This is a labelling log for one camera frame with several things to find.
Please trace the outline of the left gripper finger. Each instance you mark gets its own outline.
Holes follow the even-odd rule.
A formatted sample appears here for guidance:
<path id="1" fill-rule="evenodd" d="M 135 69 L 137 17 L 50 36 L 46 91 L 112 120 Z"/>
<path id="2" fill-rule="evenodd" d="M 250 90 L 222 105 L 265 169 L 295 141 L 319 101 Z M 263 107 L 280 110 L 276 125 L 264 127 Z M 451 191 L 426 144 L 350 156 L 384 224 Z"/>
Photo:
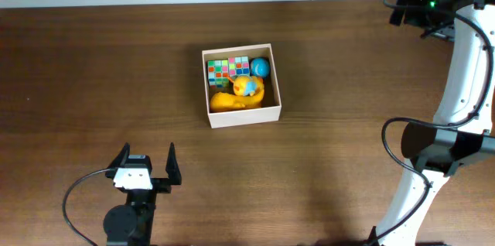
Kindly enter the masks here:
<path id="1" fill-rule="evenodd" d="M 176 150 L 173 142 L 170 143 L 169 153 L 167 155 L 166 173 L 170 185 L 181 185 L 182 175 L 179 169 L 179 164 L 176 159 Z"/>
<path id="2" fill-rule="evenodd" d="M 119 167 L 123 167 L 127 162 L 128 156 L 130 153 L 130 145 L 126 142 L 122 148 L 122 150 L 118 153 L 118 155 L 111 161 L 108 168 L 115 169 Z"/>

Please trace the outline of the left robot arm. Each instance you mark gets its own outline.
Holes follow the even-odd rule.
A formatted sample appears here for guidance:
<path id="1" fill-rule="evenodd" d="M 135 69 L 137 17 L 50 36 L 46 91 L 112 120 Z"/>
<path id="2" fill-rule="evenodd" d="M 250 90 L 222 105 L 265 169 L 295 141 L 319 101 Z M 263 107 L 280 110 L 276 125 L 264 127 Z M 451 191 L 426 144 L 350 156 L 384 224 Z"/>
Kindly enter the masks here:
<path id="1" fill-rule="evenodd" d="M 152 163 L 147 155 L 132 155 L 126 143 L 108 166 L 105 176 L 126 194 L 126 201 L 110 209 L 104 217 L 106 244 L 112 246 L 150 245 L 156 209 L 156 197 L 171 193 L 182 184 L 174 144 L 169 146 L 166 178 L 152 177 Z"/>

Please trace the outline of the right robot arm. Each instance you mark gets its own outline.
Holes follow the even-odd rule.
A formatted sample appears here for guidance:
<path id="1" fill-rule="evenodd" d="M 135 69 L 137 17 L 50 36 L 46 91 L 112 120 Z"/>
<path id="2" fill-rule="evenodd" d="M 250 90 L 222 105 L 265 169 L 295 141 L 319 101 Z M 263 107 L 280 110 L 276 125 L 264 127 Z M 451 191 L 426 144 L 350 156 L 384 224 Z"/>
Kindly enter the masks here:
<path id="1" fill-rule="evenodd" d="M 389 156 L 404 172 L 387 213 L 374 226 L 368 245 L 414 245 L 438 191 L 458 169 L 493 157 L 494 0 L 396 0 L 390 24 L 422 29 L 422 38 L 453 42 L 448 79 L 431 122 L 405 123 L 401 154 Z"/>

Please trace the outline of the rubik cube green orange top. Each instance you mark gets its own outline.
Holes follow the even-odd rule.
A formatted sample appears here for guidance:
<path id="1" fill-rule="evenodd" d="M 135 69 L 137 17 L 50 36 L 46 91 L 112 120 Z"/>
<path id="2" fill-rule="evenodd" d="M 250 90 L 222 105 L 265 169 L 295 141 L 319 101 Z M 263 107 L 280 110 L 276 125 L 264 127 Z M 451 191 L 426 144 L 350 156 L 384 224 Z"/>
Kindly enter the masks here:
<path id="1" fill-rule="evenodd" d="M 209 60 L 207 61 L 207 81 L 210 87 L 225 88 L 230 81 L 227 79 L 229 74 L 228 60 Z"/>

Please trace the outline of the yellow duck toy blue jacket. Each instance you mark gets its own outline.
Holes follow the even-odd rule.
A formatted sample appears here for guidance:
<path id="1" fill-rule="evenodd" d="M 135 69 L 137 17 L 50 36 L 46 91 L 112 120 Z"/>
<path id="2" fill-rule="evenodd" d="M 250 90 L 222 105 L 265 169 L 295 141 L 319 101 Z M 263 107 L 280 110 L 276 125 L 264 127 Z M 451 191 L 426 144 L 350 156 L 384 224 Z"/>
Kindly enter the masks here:
<path id="1" fill-rule="evenodd" d="M 256 76 L 241 75 L 228 80 L 233 84 L 233 92 L 237 96 L 254 96 L 264 89 L 263 80 Z"/>

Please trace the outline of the blue ball toy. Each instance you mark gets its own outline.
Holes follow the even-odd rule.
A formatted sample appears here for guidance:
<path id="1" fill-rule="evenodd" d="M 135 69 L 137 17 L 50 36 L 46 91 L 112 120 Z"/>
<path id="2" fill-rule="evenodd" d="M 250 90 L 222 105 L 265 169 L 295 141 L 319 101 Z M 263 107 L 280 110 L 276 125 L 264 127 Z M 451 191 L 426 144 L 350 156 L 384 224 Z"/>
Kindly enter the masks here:
<path id="1" fill-rule="evenodd" d="M 271 71 L 270 63 L 265 58 L 255 58 L 250 64 L 251 75 L 266 78 Z"/>

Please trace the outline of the rubik cube pastel colours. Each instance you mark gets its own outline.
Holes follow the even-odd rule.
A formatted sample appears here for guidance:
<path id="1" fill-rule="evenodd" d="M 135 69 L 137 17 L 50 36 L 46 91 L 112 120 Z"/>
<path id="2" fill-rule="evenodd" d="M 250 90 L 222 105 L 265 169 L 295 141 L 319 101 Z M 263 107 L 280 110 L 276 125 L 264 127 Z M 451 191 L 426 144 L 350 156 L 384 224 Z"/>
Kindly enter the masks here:
<path id="1" fill-rule="evenodd" d="M 249 76 L 251 74 L 247 56 L 236 56 L 227 59 L 228 75 L 231 78 Z"/>

